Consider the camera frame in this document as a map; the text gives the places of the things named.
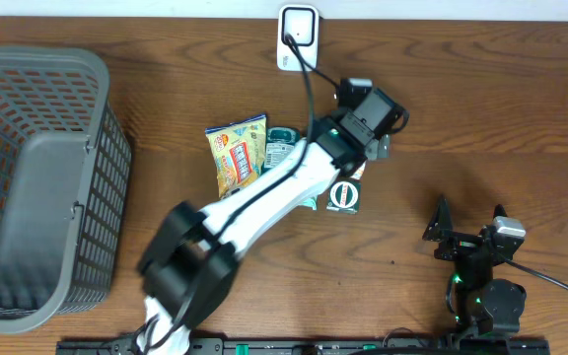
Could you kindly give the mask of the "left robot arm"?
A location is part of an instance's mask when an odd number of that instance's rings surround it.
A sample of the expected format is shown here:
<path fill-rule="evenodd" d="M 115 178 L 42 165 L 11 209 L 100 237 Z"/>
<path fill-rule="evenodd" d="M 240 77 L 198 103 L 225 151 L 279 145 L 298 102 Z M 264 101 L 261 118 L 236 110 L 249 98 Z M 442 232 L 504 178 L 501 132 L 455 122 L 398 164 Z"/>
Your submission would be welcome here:
<path fill-rule="evenodd" d="M 183 354 L 189 334 L 231 291 L 250 247 L 301 202 L 352 176 L 367 149 L 407 124 L 409 112 L 381 89 L 312 118 L 306 138 L 249 186 L 200 210 L 184 201 L 161 223 L 137 264 L 147 320 L 133 340 L 141 354 Z"/>

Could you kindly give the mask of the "small white red packet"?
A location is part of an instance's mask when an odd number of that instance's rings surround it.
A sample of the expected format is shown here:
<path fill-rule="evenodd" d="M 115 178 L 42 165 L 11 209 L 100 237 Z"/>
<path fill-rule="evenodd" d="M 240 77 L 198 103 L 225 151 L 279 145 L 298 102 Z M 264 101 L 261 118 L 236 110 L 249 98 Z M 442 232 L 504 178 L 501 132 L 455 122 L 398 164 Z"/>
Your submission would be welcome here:
<path fill-rule="evenodd" d="M 351 176 L 351 178 L 360 180 L 365 172 L 366 164 L 363 163 Z"/>

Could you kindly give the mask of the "teal mouthwash bottle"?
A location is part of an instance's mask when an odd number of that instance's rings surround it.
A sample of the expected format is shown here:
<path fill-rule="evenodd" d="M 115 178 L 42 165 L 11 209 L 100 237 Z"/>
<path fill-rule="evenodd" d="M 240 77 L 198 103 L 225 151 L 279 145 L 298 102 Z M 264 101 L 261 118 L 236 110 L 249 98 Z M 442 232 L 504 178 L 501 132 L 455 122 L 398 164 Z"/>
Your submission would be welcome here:
<path fill-rule="evenodd" d="M 300 140 L 300 131 L 296 128 L 274 126 L 266 131 L 265 160 L 262 172 L 277 167 L 294 150 Z"/>

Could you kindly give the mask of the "yellow snack bag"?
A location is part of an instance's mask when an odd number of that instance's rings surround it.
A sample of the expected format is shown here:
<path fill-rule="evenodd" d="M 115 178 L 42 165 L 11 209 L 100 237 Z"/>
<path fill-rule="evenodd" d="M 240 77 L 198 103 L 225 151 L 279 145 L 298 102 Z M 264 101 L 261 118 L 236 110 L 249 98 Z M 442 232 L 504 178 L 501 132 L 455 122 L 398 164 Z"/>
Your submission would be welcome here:
<path fill-rule="evenodd" d="M 261 176 L 265 161 L 266 122 L 267 116 L 262 113 L 205 129 L 216 166 L 220 199 L 240 191 Z"/>

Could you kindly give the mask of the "teal wet wipes pack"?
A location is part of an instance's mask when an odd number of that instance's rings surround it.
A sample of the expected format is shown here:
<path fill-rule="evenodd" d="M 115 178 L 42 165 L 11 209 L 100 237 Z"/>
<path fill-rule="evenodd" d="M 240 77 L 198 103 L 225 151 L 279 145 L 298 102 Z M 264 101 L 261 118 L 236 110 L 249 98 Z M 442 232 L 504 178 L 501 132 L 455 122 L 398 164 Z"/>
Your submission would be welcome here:
<path fill-rule="evenodd" d="M 318 198 L 316 196 L 309 197 L 299 204 L 300 207 L 308 207 L 314 211 L 318 210 Z"/>

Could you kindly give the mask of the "green small box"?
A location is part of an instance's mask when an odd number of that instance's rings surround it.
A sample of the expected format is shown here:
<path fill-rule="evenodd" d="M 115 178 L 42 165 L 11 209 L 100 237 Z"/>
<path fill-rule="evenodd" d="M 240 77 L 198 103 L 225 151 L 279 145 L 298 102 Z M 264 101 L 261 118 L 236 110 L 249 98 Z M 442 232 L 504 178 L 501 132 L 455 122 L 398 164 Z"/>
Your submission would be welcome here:
<path fill-rule="evenodd" d="M 327 210 L 357 214 L 360 208 L 361 183 L 350 179 L 338 180 L 330 187 L 327 196 Z"/>

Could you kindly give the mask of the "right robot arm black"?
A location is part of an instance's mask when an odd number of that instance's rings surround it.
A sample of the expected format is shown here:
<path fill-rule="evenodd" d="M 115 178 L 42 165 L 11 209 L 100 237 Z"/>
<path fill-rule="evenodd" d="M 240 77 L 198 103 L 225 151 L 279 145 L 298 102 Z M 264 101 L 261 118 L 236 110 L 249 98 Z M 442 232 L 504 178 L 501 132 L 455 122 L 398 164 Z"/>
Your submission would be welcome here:
<path fill-rule="evenodd" d="M 494 208 L 492 222 L 476 235 L 453 227 L 451 210 L 440 196 L 422 239 L 438 247 L 434 257 L 449 261 L 455 271 L 448 281 L 446 303 L 456 316 L 457 330 L 447 337 L 459 348 L 465 340 L 505 338 L 520 330 L 527 292 L 519 284 L 496 278 L 495 266 L 512 258 L 525 241 L 522 223 L 509 217 L 502 205 Z"/>

